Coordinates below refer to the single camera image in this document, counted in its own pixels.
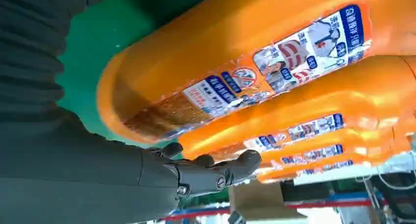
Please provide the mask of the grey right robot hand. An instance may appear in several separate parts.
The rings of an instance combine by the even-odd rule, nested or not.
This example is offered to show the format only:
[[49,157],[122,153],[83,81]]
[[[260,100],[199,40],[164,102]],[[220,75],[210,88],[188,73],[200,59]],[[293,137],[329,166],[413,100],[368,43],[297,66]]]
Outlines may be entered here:
[[240,182],[261,157],[172,161],[88,132],[74,113],[0,115],[3,224],[133,224]]

